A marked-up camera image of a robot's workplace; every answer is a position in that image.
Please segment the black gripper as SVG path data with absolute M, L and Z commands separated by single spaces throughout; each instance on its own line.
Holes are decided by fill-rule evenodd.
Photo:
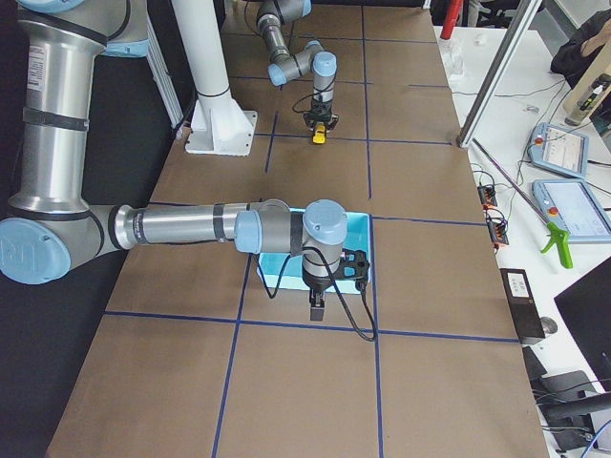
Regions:
M 332 285 L 329 277 L 305 276 L 309 288 L 310 320 L 321 322 L 325 315 L 326 290 Z
M 304 120 L 310 132 L 314 131 L 316 123 L 324 123 L 327 131 L 331 132 L 336 127 L 339 116 L 332 112 L 332 101 L 311 100 L 310 109 L 304 113 Z

